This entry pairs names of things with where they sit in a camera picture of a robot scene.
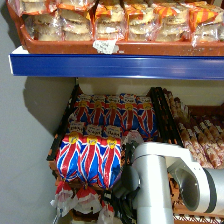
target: wrapped cake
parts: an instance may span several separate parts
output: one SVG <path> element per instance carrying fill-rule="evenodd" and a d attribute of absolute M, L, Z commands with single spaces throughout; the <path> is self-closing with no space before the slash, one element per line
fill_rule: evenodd
<path fill-rule="evenodd" d="M 100 0 L 95 13 L 96 40 L 122 40 L 126 21 L 119 0 Z"/>

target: bakery product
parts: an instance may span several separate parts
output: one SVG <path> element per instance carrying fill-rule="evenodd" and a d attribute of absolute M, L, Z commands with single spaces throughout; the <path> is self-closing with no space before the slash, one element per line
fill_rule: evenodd
<path fill-rule="evenodd" d="M 95 39 L 124 39 L 125 14 L 118 0 L 101 0 L 95 21 Z"/>
<path fill-rule="evenodd" d="M 87 11 L 62 9 L 62 30 L 65 41 L 87 41 L 92 39 L 92 25 Z"/>
<path fill-rule="evenodd" d="M 38 15 L 56 10 L 55 1 L 20 0 L 20 14 Z"/>

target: red white and blue package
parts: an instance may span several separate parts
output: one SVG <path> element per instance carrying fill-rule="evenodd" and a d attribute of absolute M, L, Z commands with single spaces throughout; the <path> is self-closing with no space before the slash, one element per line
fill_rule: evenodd
<path fill-rule="evenodd" d="M 124 131 L 137 130 L 138 124 L 138 108 L 136 103 L 136 96 L 134 94 L 120 95 L 121 100 L 121 116 L 122 128 Z"/>
<path fill-rule="evenodd" d="M 73 204 L 73 208 L 83 214 L 95 214 L 102 209 L 98 194 L 89 186 L 84 186 L 77 192 Z"/>
<path fill-rule="evenodd" d="M 100 146 L 101 167 L 98 171 L 98 185 L 104 189 L 111 188 L 120 172 L 121 139 L 102 138 Z"/>
<path fill-rule="evenodd" d="M 91 96 L 89 95 L 86 94 L 78 95 L 74 105 L 74 115 L 76 117 L 76 121 L 90 123 L 90 116 L 89 116 L 90 100 Z"/>
<path fill-rule="evenodd" d="M 105 100 L 105 125 L 121 126 L 120 96 L 107 95 Z"/>
<path fill-rule="evenodd" d="M 60 181 L 57 187 L 55 200 L 51 201 L 51 205 L 57 208 L 58 217 L 65 216 L 73 207 L 73 191 L 68 183 L 78 177 L 82 139 L 82 134 L 77 132 L 65 135 L 57 154 L 57 169 L 62 181 Z"/>
<path fill-rule="evenodd" d="M 158 130 L 151 98 L 138 96 L 136 99 L 138 105 L 139 133 L 142 135 L 144 141 L 155 141 L 158 136 Z"/>
<path fill-rule="evenodd" d="M 91 124 L 104 125 L 105 95 L 93 95 L 89 104 Z"/>
<path fill-rule="evenodd" d="M 80 150 L 79 179 L 83 184 L 93 185 L 98 180 L 101 137 L 94 135 L 83 136 Z"/>

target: price tag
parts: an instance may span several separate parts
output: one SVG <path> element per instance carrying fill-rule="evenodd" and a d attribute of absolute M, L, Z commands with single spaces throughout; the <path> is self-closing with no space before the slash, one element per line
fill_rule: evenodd
<path fill-rule="evenodd" d="M 93 47 L 100 53 L 112 54 L 114 52 L 115 43 L 116 40 L 95 40 L 93 42 Z"/>

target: union jack packaging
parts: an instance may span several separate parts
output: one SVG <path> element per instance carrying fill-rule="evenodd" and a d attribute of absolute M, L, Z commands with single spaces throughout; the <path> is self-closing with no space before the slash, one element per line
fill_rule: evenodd
<path fill-rule="evenodd" d="M 83 137 L 80 151 L 79 179 L 83 184 L 93 185 L 97 183 L 98 166 L 101 164 L 100 157 L 101 137 L 86 135 Z"/>
<path fill-rule="evenodd" d="M 98 185 L 111 188 L 120 172 L 121 139 L 110 136 L 102 138 L 100 156 L 102 162 L 98 172 Z"/>
<path fill-rule="evenodd" d="M 121 126 L 121 103 L 119 96 L 106 96 L 104 113 L 105 125 Z"/>
<path fill-rule="evenodd" d="M 120 95 L 123 131 L 138 129 L 138 108 L 134 94 Z"/>
<path fill-rule="evenodd" d="M 139 133 L 145 141 L 156 140 L 156 115 L 150 97 L 137 97 Z"/>
<path fill-rule="evenodd" d="M 95 125 L 104 124 L 105 96 L 93 95 L 89 104 L 90 122 Z"/>
<path fill-rule="evenodd" d="M 62 181 L 57 187 L 55 200 L 51 201 L 51 205 L 57 208 L 58 216 L 65 216 L 73 208 L 73 191 L 68 183 L 78 177 L 82 139 L 82 134 L 78 132 L 65 135 L 57 154 L 57 169 Z"/>
<path fill-rule="evenodd" d="M 80 94 L 74 105 L 74 115 L 77 121 L 90 123 L 89 104 L 91 96 Z"/>

